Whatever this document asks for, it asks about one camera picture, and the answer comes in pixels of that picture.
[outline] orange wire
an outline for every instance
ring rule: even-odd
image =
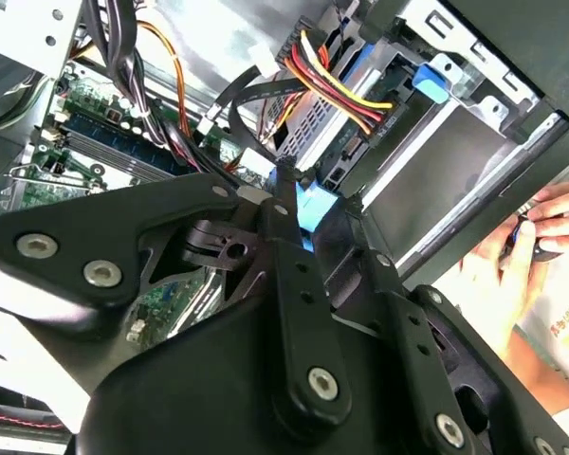
[[[186,98],[185,98],[185,80],[183,78],[183,67],[181,66],[181,62],[179,61],[179,58],[177,57],[177,53],[176,53],[173,45],[171,44],[171,42],[167,39],[166,36],[164,36],[164,34],[162,34],[162,32],[156,26],[154,26],[153,24],[150,24],[149,22],[145,22],[145,21],[138,21],[138,24],[140,27],[143,27],[146,30],[153,33],[158,38],[158,40],[160,40],[160,42],[167,48],[167,50],[169,51],[169,54],[173,58],[174,70],[175,70],[176,75],[177,75],[177,98],[179,101],[179,106],[178,106],[179,107],[179,125],[181,126],[181,129],[186,134],[186,136],[191,137],[192,132],[190,130],[190,124],[188,123],[188,116],[186,114],[186,108],[185,108],[185,99]]]

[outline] capacitor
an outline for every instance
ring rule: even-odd
[[[143,120],[133,120],[133,124],[131,125],[131,131],[135,135],[140,135],[143,133]]]

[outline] human hand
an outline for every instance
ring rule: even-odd
[[[455,295],[464,299],[463,315],[499,356],[504,356],[517,320],[541,293],[548,267],[532,263],[536,230],[533,223],[524,222],[507,266],[500,270],[505,241],[517,223],[516,216],[508,218],[457,265]]]
[[[541,249],[554,252],[569,252],[569,215],[554,216],[569,212],[569,182],[546,187],[538,192],[534,200],[540,202],[527,213],[535,222]]]

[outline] screw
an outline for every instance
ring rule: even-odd
[[[434,303],[437,303],[440,305],[443,302],[443,298],[440,297],[440,294],[438,294],[436,291],[430,290],[430,291],[428,291],[428,295],[430,296],[430,298],[432,300],[434,300]]]
[[[57,242],[44,234],[27,234],[17,240],[17,249],[26,258],[47,259],[59,249]]]
[[[281,205],[276,204],[274,206],[274,209],[276,209],[276,211],[278,211],[281,215],[288,215],[288,210]]]
[[[322,400],[333,401],[338,397],[338,381],[324,368],[316,367],[310,370],[307,380],[312,390]]]
[[[464,433],[459,425],[451,419],[447,414],[438,414],[436,416],[436,426],[438,431],[447,440],[449,444],[455,448],[464,446]]]
[[[97,287],[114,287],[122,281],[122,272],[109,261],[91,261],[84,266],[84,278]]]
[[[554,448],[546,443],[541,437],[538,436],[533,440],[533,442],[540,451],[541,455],[556,455]]]
[[[212,187],[212,192],[214,192],[215,194],[217,194],[218,196],[221,196],[221,197],[228,197],[229,196],[228,190],[221,188],[221,187],[217,187],[216,185],[214,187]]]
[[[383,254],[378,254],[378,255],[377,255],[377,260],[378,260],[379,263],[382,264],[384,267],[389,267],[389,266],[390,266],[390,261],[388,261],[388,258],[386,258]]]

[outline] cable bundle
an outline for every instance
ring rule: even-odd
[[[367,135],[383,120],[381,110],[393,107],[390,102],[365,100],[333,77],[310,44],[305,30],[302,30],[301,49],[295,44],[291,58],[285,59],[284,64],[308,90],[344,112]]]

